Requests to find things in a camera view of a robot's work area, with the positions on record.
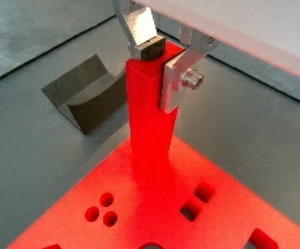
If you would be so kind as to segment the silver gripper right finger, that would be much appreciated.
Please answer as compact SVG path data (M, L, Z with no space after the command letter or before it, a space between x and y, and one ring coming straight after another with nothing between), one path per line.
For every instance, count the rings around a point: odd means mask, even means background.
M187 48L165 65L161 109L168 114L183 102L185 91L203 86L205 77L193 66L220 44L215 37L187 25L181 26L180 41Z

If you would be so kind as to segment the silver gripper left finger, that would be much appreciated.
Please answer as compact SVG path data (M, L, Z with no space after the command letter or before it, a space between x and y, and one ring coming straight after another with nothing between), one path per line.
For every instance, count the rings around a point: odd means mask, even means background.
M167 38L157 33L150 8L136 0L113 0L113 6L129 41L130 57L141 61L158 59L165 52Z

